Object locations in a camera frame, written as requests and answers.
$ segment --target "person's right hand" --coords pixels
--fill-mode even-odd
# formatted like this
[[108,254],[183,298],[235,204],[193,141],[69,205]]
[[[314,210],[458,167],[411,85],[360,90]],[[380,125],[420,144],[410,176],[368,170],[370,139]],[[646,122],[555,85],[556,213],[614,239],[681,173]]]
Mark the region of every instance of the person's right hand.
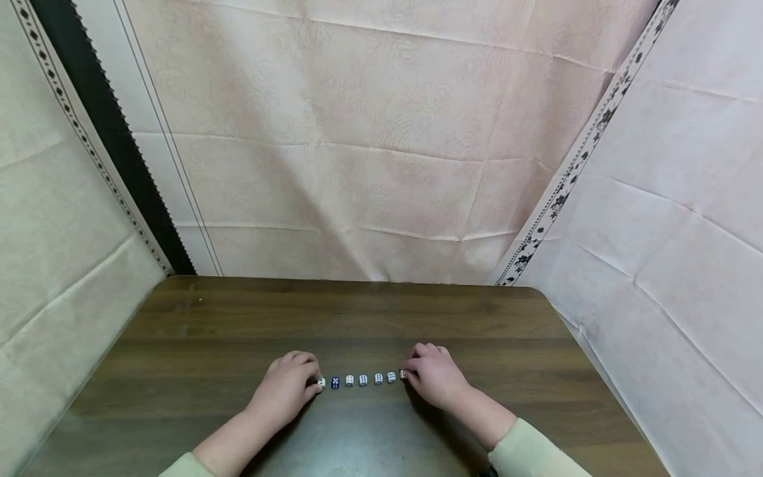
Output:
[[408,382],[425,401],[451,413],[472,388],[444,346],[416,343],[401,368],[409,371]]

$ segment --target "row of dice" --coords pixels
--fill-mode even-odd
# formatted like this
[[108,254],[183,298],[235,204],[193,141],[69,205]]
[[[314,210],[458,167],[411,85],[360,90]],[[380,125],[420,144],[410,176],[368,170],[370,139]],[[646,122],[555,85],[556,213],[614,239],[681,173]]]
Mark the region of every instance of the row of dice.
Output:
[[[401,369],[400,370],[400,379],[406,379],[406,378],[407,377],[405,375],[405,369]],[[394,374],[394,372],[390,371],[390,372],[387,373],[387,382],[395,382],[396,379],[397,379],[397,376]],[[369,377],[367,375],[365,375],[365,374],[361,374],[360,376],[358,376],[358,381],[359,381],[359,384],[361,386],[365,386],[365,385],[367,385],[369,383]],[[339,376],[334,376],[333,378],[331,378],[331,388],[332,389],[339,389],[339,382],[340,382],[339,381]],[[353,375],[345,376],[345,378],[344,378],[344,385],[345,386],[347,386],[348,388],[351,388],[353,386],[354,382],[355,382],[355,376],[353,376]],[[374,384],[382,384],[383,382],[384,382],[384,376],[380,372],[377,372],[374,375]],[[321,388],[325,388],[326,387],[326,379],[325,378],[318,379],[318,385]]]

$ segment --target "forearm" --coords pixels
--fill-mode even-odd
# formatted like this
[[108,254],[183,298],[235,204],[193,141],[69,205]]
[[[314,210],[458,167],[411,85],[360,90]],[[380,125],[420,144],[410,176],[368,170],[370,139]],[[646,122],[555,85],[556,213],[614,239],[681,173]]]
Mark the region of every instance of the forearm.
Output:
[[274,435],[255,412],[243,411],[196,446],[193,454],[217,477],[237,477]]
[[484,392],[469,388],[459,403],[449,410],[490,452],[509,433],[517,416]]

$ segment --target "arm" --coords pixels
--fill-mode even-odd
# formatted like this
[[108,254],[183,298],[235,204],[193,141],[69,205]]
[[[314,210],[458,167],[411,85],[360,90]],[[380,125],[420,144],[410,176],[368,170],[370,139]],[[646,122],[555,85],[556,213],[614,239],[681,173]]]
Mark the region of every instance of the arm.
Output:
[[317,393],[320,367],[311,353],[291,351],[274,361],[246,409],[185,454],[162,477],[236,477]]
[[475,435],[499,475],[590,477],[535,428],[473,388],[445,347],[417,343],[401,367],[415,371],[408,382],[424,400]]

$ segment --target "black strip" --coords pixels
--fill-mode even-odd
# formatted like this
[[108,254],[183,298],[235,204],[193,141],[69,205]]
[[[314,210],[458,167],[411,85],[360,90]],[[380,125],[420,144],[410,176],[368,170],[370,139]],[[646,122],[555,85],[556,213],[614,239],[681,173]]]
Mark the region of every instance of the black strip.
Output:
[[31,0],[31,4],[101,142],[170,265],[178,274],[196,275],[74,5],[50,0]]

